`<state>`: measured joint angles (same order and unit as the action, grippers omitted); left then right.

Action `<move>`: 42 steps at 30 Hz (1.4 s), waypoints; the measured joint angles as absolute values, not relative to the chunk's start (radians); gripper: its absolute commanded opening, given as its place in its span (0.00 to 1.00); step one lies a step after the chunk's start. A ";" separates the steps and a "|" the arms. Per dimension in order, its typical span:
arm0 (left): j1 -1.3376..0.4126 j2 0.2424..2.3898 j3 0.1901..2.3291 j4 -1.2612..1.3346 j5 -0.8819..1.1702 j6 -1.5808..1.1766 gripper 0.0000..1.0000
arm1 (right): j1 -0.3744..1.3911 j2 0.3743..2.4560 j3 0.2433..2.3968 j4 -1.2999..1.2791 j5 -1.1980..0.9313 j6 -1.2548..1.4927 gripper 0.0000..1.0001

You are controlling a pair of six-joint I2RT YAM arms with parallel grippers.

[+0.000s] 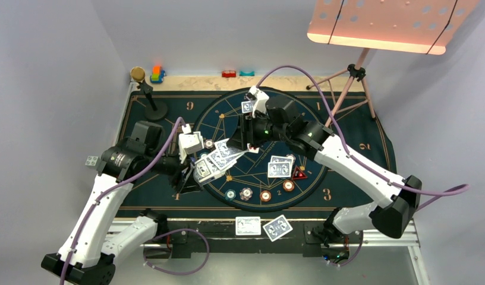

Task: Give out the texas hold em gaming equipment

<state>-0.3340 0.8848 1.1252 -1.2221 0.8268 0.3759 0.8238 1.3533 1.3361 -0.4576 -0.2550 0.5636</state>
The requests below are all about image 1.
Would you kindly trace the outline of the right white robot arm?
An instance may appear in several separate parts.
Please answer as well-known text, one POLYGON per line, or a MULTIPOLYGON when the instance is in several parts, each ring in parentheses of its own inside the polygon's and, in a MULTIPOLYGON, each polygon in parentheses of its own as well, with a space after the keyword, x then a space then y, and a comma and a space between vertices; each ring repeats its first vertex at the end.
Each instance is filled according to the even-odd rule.
POLYGON ((316 237, 337 242, 356 230, 371 229, 394 239, 403 235, 420 202, 420 193, 412 189, 420 189, 421 180, 385 170, 345 146, 339 133, 321 122, 304 120, 292 100, 269 97, 255 86, 245 96, 252 110, 240 115, 229 146, 246 150, 282 141, 294 154, 340 174, 373 200, 335 209, 316 237))

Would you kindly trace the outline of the blue playing card deck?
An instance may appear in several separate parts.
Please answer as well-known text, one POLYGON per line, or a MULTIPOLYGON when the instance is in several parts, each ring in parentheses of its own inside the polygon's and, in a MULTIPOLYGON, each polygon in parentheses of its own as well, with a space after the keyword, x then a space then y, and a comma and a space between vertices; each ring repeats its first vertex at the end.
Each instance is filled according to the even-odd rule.
POLYGON ((248 149, 240 150, 227 146, 228 140, 227 138, 215 142, 215 150, 195 162, 193 178, 199 185, 205 185, 222 177, 240 157, 248 152, 248 149))

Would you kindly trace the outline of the pink blue poker chip stack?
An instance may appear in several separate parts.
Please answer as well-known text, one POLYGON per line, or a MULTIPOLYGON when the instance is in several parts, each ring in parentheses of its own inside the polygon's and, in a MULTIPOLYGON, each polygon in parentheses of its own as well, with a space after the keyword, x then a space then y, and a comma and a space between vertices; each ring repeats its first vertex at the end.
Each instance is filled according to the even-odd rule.
POLYGON ((252 196, 253 196, 253 191, 251 188, 243 188, 240 191, 240 199, 242 201, 249 201, 252 196))

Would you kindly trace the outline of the pink chips seat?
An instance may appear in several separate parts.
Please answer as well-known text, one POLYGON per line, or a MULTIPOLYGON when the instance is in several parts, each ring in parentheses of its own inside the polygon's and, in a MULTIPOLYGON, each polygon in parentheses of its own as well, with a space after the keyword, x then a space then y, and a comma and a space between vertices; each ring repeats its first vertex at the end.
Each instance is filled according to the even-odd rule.
POLYGON ((204 147, 206 149, 212 149, 214 147, 214 142, 210 139, 204 141, 204 147))

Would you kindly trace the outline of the ten of diamonds card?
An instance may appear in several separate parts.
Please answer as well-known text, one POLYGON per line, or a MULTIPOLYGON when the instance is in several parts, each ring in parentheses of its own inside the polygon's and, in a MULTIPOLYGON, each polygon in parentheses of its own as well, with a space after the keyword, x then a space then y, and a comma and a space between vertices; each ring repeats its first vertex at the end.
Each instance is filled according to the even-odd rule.
POLYGON ((250 144, 247 144, 247 150, 249 153, 258 153, 260 149, 258 147, 253 147, 250 144))

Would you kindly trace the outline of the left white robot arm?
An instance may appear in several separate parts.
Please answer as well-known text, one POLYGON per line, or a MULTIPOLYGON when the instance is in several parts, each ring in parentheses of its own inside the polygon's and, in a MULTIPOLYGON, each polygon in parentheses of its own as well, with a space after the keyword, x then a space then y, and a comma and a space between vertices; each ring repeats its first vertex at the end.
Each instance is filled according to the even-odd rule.
POLYGON ((92 193, 65 243, 41 263, 61 284, 109 284, 116 267, 135 248, 148 241, 167 242, 177 235, 166 215, 147 208, 123 231, 106 236, 121 204, 143 175, 165 175, 176 191, 198 188, 190 155, 203 148, 201 133, 178 118, 167 139, 162 135, 162 126, 139 121, 129 136, 100 157, 87 160, 97 171, 92 193))

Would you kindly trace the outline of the red dealer button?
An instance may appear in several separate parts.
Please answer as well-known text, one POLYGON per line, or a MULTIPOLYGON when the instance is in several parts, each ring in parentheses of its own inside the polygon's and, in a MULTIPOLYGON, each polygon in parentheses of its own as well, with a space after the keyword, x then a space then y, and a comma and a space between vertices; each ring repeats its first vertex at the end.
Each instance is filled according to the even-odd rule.
POLYGON ((303 169, 299 166, 296 166, 293 173, 292 173, 292 180, 302 180, 307 179, 308 176, 304 173, 303 169))

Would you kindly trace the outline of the dealt card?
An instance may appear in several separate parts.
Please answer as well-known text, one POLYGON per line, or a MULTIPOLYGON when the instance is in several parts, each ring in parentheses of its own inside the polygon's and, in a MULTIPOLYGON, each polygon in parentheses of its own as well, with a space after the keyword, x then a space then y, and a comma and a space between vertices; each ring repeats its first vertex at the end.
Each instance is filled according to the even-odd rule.
POLYGON ((293 228, 290 222, 282 214, 277 218, 271 220, 270 222, 264 224, 263 230, 267 234, 269 240, 271 242, 275 242, 293 231, 293 228))
POLYGON ((236 217, 235 218, 235 235, 236 236, 259 236, 262 233, 261 218, 236 217))

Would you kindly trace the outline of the orange poker chip stack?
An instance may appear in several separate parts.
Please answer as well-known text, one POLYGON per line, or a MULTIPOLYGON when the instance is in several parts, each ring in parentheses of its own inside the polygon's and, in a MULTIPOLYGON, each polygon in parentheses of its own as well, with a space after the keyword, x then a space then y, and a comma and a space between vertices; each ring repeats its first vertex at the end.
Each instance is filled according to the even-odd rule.
POLYGON ((269 191, 261 191, 260 200, 261 202, 269 202, 272 199, 272 194, 269 191))

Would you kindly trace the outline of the orange chips seat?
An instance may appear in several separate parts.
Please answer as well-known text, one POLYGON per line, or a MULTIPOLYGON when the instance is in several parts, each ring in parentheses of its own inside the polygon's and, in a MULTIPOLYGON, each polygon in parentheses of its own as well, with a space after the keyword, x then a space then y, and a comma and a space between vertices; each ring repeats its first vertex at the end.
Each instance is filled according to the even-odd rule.
POLYGON ((292 192, 295 188, 295 184, 292 180, 285 180, 282 187, 285 192, 292 192))

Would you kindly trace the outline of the teal poker chip stack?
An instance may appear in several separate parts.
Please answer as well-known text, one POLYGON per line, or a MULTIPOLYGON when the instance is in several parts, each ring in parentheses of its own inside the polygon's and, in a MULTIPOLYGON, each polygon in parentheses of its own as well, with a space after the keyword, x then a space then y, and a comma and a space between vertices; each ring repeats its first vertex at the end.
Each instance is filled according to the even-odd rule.
POLYGON ((237 193, 235 190, 229 189, 225 192, 224 197, 227 201, 232 201, 237 197, 237 193))

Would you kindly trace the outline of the dealt card seat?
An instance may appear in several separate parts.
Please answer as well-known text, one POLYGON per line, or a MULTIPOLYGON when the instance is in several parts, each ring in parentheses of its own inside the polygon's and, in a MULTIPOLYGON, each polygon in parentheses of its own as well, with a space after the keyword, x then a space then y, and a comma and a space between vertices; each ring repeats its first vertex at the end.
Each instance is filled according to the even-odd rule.
POLYGON ((277 162, 287 162, 290 164, 295 163, 295 157, 293 155, 288 155, 288 156, 271 156, 270 159, 271 163, 277 163, 277 162))
POLYGON ((244 101, 241 103, 241 113, 252 113, 253 112, 253 102, 244 101))

